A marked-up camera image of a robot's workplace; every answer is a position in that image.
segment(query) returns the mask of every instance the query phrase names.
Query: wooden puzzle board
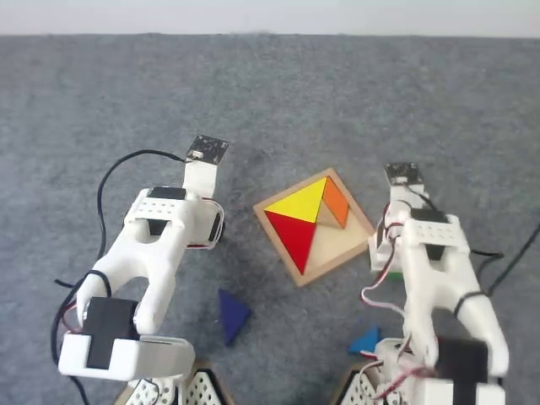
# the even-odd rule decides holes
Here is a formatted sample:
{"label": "wooden puzzle board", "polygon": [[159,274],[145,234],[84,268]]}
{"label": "wooden puzzle board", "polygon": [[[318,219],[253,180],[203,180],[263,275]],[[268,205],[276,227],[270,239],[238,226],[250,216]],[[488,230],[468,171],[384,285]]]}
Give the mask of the wooden puzzle board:
{"label": "wooden puzzle board", "polygon": [[375,232],[334,169],[301,181],[253,209],[298,286],[365,251]]}

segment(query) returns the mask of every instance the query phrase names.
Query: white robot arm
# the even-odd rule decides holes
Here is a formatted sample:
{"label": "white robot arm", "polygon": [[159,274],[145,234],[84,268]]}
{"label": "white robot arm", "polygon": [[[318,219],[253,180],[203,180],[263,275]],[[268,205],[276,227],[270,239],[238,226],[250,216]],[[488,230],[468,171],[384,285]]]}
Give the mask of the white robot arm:
{"label": "white robot arm", "polygon": [[[508,346],[491,302],[478,285],[458,218],[424,207],[429,199],[415,164],[388,165],[386,174],[391,201],[370,238],[371,267],[373,272],[402,273],[407,339],[385,339],[377,345],[381,372],[374,397],[398,395],[413,405],[503,405],[505,392],[499,381],[508,370]],[[471,339],[437,337],[434,308],[454,312]],[[392,387],[405,376],[404,370],[418,378],[399,381],[399,389]],[[417,375],[420,370],[433,370],[437,378]]]}
{"label": "white robot arm", "polygon": [[[185,250],[212,249],[223,231],[224,211],[212,196],[227,146],[197,137],[182,188],[159,186],[138,194],[120,234],[78,290],[82,330],[63,339],[62,374],[130,381],[192,371],[189,342],[152,335],[165,317]],[[141,277],[148,287],[140,302],[111,297]]]}

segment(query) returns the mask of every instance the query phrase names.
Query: black cable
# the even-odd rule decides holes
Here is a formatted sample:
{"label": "black cable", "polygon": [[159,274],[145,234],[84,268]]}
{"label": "black cable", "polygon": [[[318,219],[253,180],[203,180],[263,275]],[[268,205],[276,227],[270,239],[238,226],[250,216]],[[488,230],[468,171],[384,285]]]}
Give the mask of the black cable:
{"label": "black cable", "polygon": [[506,269],[493,281],[491,286],[486,289],[486,295],[491,296],[493,295],[493,292],[497,289],[497,287],[500,286],[500,284],[505,281],[505,278],[508,277],[510,272],[516,268],[516,264],[521,260],[523,255],[527,252],[529,247],[531,247],[532,242],[538,237],[538,234],[540,233],[540,223],[538,223],[536,229],[532,232],[531,236],[529,236],[529,239],[525,242],[525,244],[521,247],[521,249],[517,252],[517,254],[514,256],[514,258],[508,263],[508,266]]}
{"label": "black cable", "polygon": [[489,255],[488,257],[486,257],[483,260],[483,262],[480,263],[480,266],[478,266],[478,268],[476,269],[476,278],[478,279],[478,282],[480,283],[480,279],[482,278],[482,273],[486,269],[487,266],[489,266],[493,262],[497,262],[498,260],[504,257],[505,255],[503,253],[494,253],[493,255]]}
{"label": "black cable", "polygon": [[[176,161],[179,161],[179,162],[182,162],[182,163],[186,163],[185,159],[183,159],[183,158],[181,158],[179,156],[176,156],[175,154],[170,154],[168,152],[163,152],[163,151],[154,150],[154,149],[142,149],[142,150],[138,150],[137,152],[127,154],[123,158],[120,158],[119,160],[117,160],[110,167],[110,169],[105,173],[105,175],[101,179],[100,184],[98,186],[98,191],[97,191],[97,208],[98,208],[98,218],[100,220],[100,228],[101,228],[101,242],[100,242],[100,249],[98,250],[98,254],[97,254],[97,257],[95,259],[96,261],[100,260],[103,257],[103,255],[105,254],[105,247],[106,247],[106,244],[107,244],[107,230],[106,230],[106,227],[105,227],[105,218],[104,218],[104,215],[103,215],[103,204],[102,204],[103,188],[105,187],[105,183],[107,182],[107,179],[109,178],[109,176],[111,175],[111,173],[114,171],[114,169],[116,167],[121,165],[126,160],[129,160],[129,159],[134,158],[136,156],[140,156],[141,154],[156,154],[158,156],[164,156],[164,157],[169,158],[169,159],[173,159],[173,160],[176,160]],[[70,304],[73,297],[77,293],[78,289],[81,287],[84,280],[86,279],[87,275],[88,275],[88,273],[86,273],[82,278],[80,278],[77,281],[77,283],[73,284],[73,286],[70,283],[65,283],[65,282],[63,282],[61,280],[58,280],[58,279],[55,280],[56,284],[61,285],[62,287],[71,288],[69,293],[67,294],[66,298],[64,299],[64,301],[62,301],[62,303],[58,307],[57,312],[56,312],[56,314],[54,316],[54,319],[52,321],[52,325],[51,325],[51,336],[50,336],[50,339],[51,339],[51,356],[52,356],[52,361],[54,362],[54,364],[56,366],[58,366],[58,360],[59,360],[59,357],[58,357],[58,328],[60,327],[60,320],[62,319],[64,309]],[[86,396],[86,392],[85,392],[83,384],[80,382],[80,380],[77,377],[74,377],[72,375],[69,376],[69,379],[77,387],[78,392],[79,392],[79,394],[81,396],[81,399],[83,400],[83,404],[84,405],[89,405],[88,397]]]}
{"label": "black cable", "polygon": [[141,154],[157,154],[158,156],[165,156],[166,158],[176,160],[178,162],[186,163],[186,160],[181,158],[180,156],[176,156],[175,154],[170,154],[168,152],[162,152],[160,150],[154,150],[154,149],[141,149],[137,152],[133,152],[131,154],[127,154],[123,158],[120,158],[115,162],[113,166],[105,173],[103,178],[100,181],[100,185],[98,186],[98,192],[97,192],[97,206],[98,206],[98,218],[100,219],[100,227],[101,227],[101,243],[100,243],[100,249],[98,250],[97,260],[100,260],[103,255],[105,254],[105,246],[107,245],[107,229],[105,227],[105,219],[103,217],[103,206],[101,197],[103,195],[103,187],[105,187],[105,183],[107,182],[107,179],[113,172],[113,170],[121,165],[126,160],[129,160],[131,158],[135,158],[137,156],[140,156]]}
{"label": "black cable", "polygon": [[58,284],[60,287],[63,287],[65,289],[73,288],[73,284],[62,281],[60,278],[55,278],[53,281],[54,281],[54,284]]}
{"label": "black cable", "polygon": [[153,401],[150,405],[155,405],[159,401],[159,386],[152,380],[149,380],[149,379],[144,379],[144,380],[154,386],[157,397],[155,398],[155,401]]}
{"label": "black cable", "polygon": [[405,186],[405,188],[407,188],[412,194],[416,194],[417,196],[419,196],[420,198],[422,198],[422,201],[424,201],[426,204],[429,205],[429,207],[431,209],[433,209],[434,211],[439,211],[439,209],[435,206],[435,204],[433,204],[433,202],[427,198],[424,194],[422,194],[421,192],[416,192],[415,190],[413,190],[409,184],[403,184]]}
{"label": "black cable", "polygon": [[[439,209],[435,206],[435,204],[424,194],[421,192],[416,192],[413,190],[408,184],[403,184],[405,188],[407,188],[411,193],[416,194],[420,198],[422,198],[422,201],[424,201],[432,210],[439,211]],[[479,256],[486,256],[489,259],[484,260],[482,263],[480,263],[480,266],[477,269],[477,275],[481,274],[482,271],[492,262],[495,262],[499,259],[502,259],[505,257],[504,253],[500,251],[480,251],[479,249],[471,249],[471,253]]]}

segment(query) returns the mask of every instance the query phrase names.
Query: wire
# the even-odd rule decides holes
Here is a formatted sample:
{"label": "wire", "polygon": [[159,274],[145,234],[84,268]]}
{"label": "wire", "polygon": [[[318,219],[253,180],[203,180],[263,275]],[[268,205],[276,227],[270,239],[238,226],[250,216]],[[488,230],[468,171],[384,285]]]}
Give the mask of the wire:
{"label": "wire", "polygon": [[186,163],[186,160],[181,158],[180,156],[176,156],[175,154],[170,154],[168,152],[163,152],[161,150],[154,150],[154,149],[141,149],[137,152],[132,152],[130,154],[127,154],[123,158],[120,158],[117,160],[113,166],[110,167],[110,169],[105,173],[103,178],[100,181],[100,185],[98,186],[98,192],[97,192],[97,208],[98,208],[98,218],[100,219],[100,227],[101,227],[101,243],[100,243],[100,249],[98,250],[97,259],[100,260],[104,253],[105,253],[105,247],[107,245],[107,229],[105,227],[105,219],[103,216],[103,204],[102,204],[102,195],[103,195],[103,188],[105,187],[105,183],[109,179],[109,176],[114,171],[116,167],[121,165],[126,160],[135,158],[137,156],[140,156],[141,154],[157,154],[158,156],[164,156],[169,159],[176,160],[178,162]]}
{"label": "wire", "polygon": [[[105,187],[105,184],[106,184],[107,180],[109,179],[109,177],[111,176],[111,173],[114,171],[114,169],[116,167],[121,165],[126,160],[129,160],[131,158],[135,158],[137,156],[140,156],[141,154],[155,154],[155,155],[164,156],[166,158],[173,159],[173,160],[176,160],[176,161],[179,161],[179,162],[182,162],[182,163],[187,163],[187,161],[185,159],[183,159],[183,158],[181,158],[179,156],[176,156],[175,154],[170,154],[168,152],[163,152],[163,151],[154,150],[154,149],[141,149],[141,150],[138,150],[136,152],[127,154],[126,156],[120,158],[119,160],[117,160],[110,167],[110,169],[105,173],[105,175],[101,179],[100,184],[98,185],[98,191],[97,191],[97,210],[98,210],[98,218],[100,220],[101,242],[100,242],[100,248],[98,250],[98,254],[97,254],[97,257],[96,257],[96,261],[100,260],[103,257],[103,255],[105,254],[105,247],[106,247],[106,244],[107,244],[107,230],[106,230],[106,227],[105,227],[105,218],[104,218],[104,214],[103,214],[103,203],[102,203],[103,189]],[[65,283],[65,282],[63,282],[61,280],[58,280],[58,279],[55,280],[56,284],[61,285],[62,287],[71,288],[69,293],[67,293],[67,296],[64,299],[64,301],[62,301],[62,303],[58,307],[57,312],[56,312],[56,314],[55,314],[55,316],[54,316],[54,318],[52,320],[52,325],[51,325],[51,336],[50,336],[50,340],[51,340],[51,357],[52,357],[52,361],[54,362],[54,364],[56,366],[58,366],[58,359],[59,359],[57,340],[58,340],[58,328],[60,327],[60,322],[62,321],[63,314],[65,313],[66,308],[70,305],[70,302],[73,300],[73,297],[75,296],[75,294],[77,293],[77,291],[81,287],[81,285],[83,284],[83,282],[86,279],[87,275],[88,275],[88,273],[86,273],[82,278],[80,278],[77,281],[77,283],[73,284],[73,286],[71,286],[71,284]],[[81,399],[83,400],[84,405],[89,405],[88,397],[86,396],[86,392],[85,392],[83,384],[80,382],[80,380],[77,377],[74,377],[72,375],[69,376],[69,379],[78,388],[78,392],[79,392],[79,394],[81,396]]]}
{"label": "wire", "polygon": [[531,247],[532,242],[538,237],[538,234],[540,233],[540,223],[538,223],[536,229],[532,232],[531,236],[529,236],[529,239],[525,242],[525,244],[521,247],[521,249],[517,252],[517,254],[514,256],[514,258],[508,263],[508,266],[506,269],[493,281],[491,286],[486,289],[486,295],[491,296],[493,295],[494,291],[497,289],[497,287],[500,286],[500,284],[505,281],[505,278],[508,277],[508,275],[511,273],[514,268],[516,268],[516,264],[521,260],[523,255],[528,251],[529,247]]}
{"label": "wire", "polygon": [[393,241],[393,242],[391,242],[391,253],[390,253],[390,256],[388,257],[388,260],[386,261],[386,264],[382,268],[382,270],[379,273],[379,276],[377,277],[375,282],[372,285],[368,286],[368,287],[364,287],[362,289],[362,291],[360,291],[360,299],[366,305],[373,306],[375,308],[384,308],[384,309],[387,309],[387,310],[392,310],[394,312],[397,312],[399,315],[401,315],[404,318],[405,313],[403,312],[403,310],[399,306],[391,304],[389,302],[374,301],[374,300],[369,299],[365,295],[366,291],[373,291],[374,289],[379,287],[381,285],[381,283],[385,280],[386,276],[388,275],[388,273],[390,271],[390,266],[392,264],[392,260],[394,258],[395,253],[396,253],[396,242]]}
{"label": "wire", "polygon": [[401,384],[403,384],[403,382],[405,382],[408,377],[414,376],[417,378],[426,378],[432,374],[433,372],[423,365],[405,371],[403,374],[398,376],[381,394],[373,398],[373,401],[378,401],[379,399],[386,398],[388,394],[390,394],[392,391],[395,391]]}
{"label": "wire", "polygon": [[71,327],[68,323],[68,321],[66,321],[66,314],[77,308],[77,301],[73,301],[70,305],[68,305],[66,308],[64,308],[63,310],[63,313],[62,313],[62,324],[66,327],[66,329],[68,329],[71,333],[78,333],[78,332],[81,332],[80,328],[77,328],[77,327]]}
{"label": "wire", "polygon": [[152,386],[154,386],[154,391],[156,392],[156,398],[154,399],[154,401],[150,404],[150,405],[155,405],[156,403],[158,403],[158,400],[159,400],[159,386],[153,382],[151,379],[144,379],[144,381],[148,382],[149,384],[151,384]]}
{"label": "wire", "polygon": [[73,284],[66,283],[65,281],[62,281],[60,278],[55,278],[53,280],[54,284],[58,284],[60,287],[64,287],[65,289],[72,289]]}
{"label": "wire", "polygon": [[480,280],[482,278],[482,273],[487,266],[489,266],[493,262],[497,262],[498,260],[504,257],[505,255],[503,253],[499,253],[496,256],[486,257],[485,259],[483,259],[483,261],[480,263],[480,265],[476,269],[476,278],[478,279],[478,282],[480,283]]}
{"label": "wire", "polygon": [[382,365],[384,362],[382,360],[372,361],[371,363],[366,364],[364,367],[360,369],[358,372],[359,375],[359,382],[360,382],[360,390],[362,391],[362,396],[367,396],[367,394],[364,391],[364,384],[362,384],[362,375],[370,369],[371,367],[377,367],[379,365]]}
{"label": "wire", "polygon": [[421,192],[416,192],[415,190],[413,190],[409,184],[406,184],[406,183],[402,183],[401,185],[397,185],[397,186],[404,186],[407,190],[409,190],[412,194],[416,194],[417,196],[419,196],[420,198],[422,198],[422,201],[424,201],[426,204],[429,205],[429,207],[431,209],[433,209],[434,211],[439,211],[439,209],[435,206],[435,204],[433,204],[433,202],[427,198],[423,193]]}
{"label": "wire", "polygon": [[366,357],[367,359],[371,359],[371,360],[379,359],[375,353],[370,352],[368,350],[360,350],[360,355],[362,357]]}
{"label": "wire", "polygon": [[[431,208],[433,209],[434,211],[439,211],[439,209],[435,206],[435,204],[428,198],[426,197],[424,194],[420,193],[420,192],[416,192],[415,190],[413,190],[408,184],[402,184],[405,188],[407,188],[411,193],[413,194],[416,194],[417,196],[419,196],[420,198],[422,198],[422,200]],[[482,263],[480,263],[480,266],[478,266],[478,269],[476,271],[477,273],[477,278],[478,278],[478,281],[481,277],[481,274],[483,272],[483,270],[485,270],[485,268],[493,263],[493,262],[496,262],[497,260],[499,259],[502,259],[503,257],[505,257],[505,254],[501,251],[496,251],[496,252],[493,252],[493,251],[480,251],[479,249],[471,249],[471,253],[475,254],[475,255],[479,255],[479,256],[485,256],[487,257],[488,259],[484,260]]]}

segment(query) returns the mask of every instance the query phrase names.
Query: blue triangle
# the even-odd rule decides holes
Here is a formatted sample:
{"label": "blue triangle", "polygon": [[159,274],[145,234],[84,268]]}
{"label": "blue triangle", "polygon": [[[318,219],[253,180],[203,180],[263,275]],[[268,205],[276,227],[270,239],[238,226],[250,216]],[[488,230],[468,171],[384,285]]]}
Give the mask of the blue triangle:
{"label": "blue triangle", "polygon": [[251,310],[224,289],[219,289],[219,309],[225,344],[230,345],[246,323]]}
{"label": "blue triangle", "polygon": [[360,350],[368,352],[374,352],[376,344],[381,340],[379,335],[379,328],[372,327],[368,332],[364,333],[362,337],[359,337],[348,347],[349,353],[360,353]]}

